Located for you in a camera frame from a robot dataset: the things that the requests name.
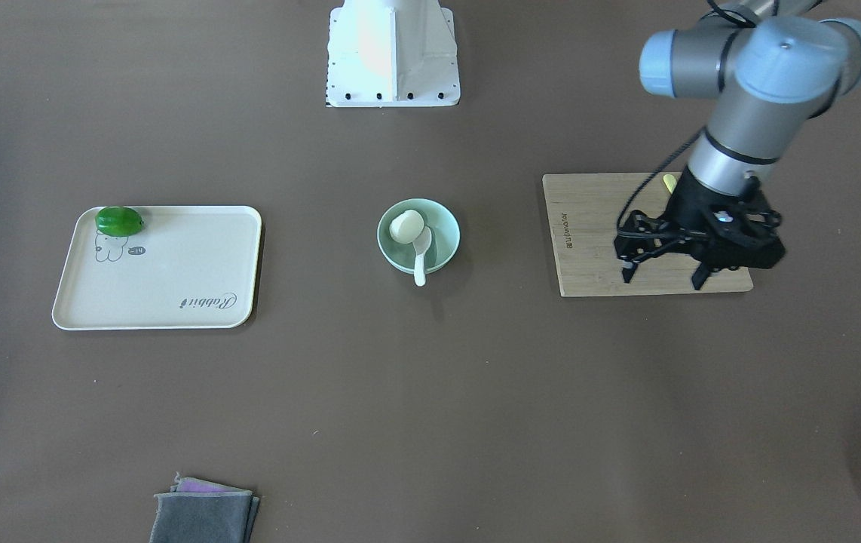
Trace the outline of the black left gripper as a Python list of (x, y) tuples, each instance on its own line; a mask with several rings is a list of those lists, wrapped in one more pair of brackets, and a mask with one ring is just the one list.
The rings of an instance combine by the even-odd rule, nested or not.
[(687, 254), (700, 264), (691, 276), (700, 291), (714, 271), (724, 268), (773, 268), (785, 257), (778, 234), (782, 223), (765, 199), (755, 174), (742, 174), (739, 195), (723, 195), (703, 185), (686, 169), (661, 216), (633, 210), (617, 227), (614, 251), (621, 278), (633, 281), (641, 262), (669, 252)]

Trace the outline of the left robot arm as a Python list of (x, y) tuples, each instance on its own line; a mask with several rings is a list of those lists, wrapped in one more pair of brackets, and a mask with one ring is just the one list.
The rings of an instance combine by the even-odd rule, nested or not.
[(809, 20), (814, 1), (728, 1), (690, 29), (653, 34), (639, 58), (652, 95), (713, 97), (709, 121), (662, 214), (624, 206), (614, 224), (621, 276), (668, 253), (698, 262), (695, 290), (723, 269), (769, 269), (785, 256), (781, 213), (762, 183), (807, 120), (861, 84), (861, 21)]

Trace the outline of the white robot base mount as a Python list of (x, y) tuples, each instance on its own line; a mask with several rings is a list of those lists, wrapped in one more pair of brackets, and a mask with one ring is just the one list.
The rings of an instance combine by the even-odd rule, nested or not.
[(437, 1), (345, 1), (329, 13), (325, 104), (424, 108), (461, 100), (455, 18)]

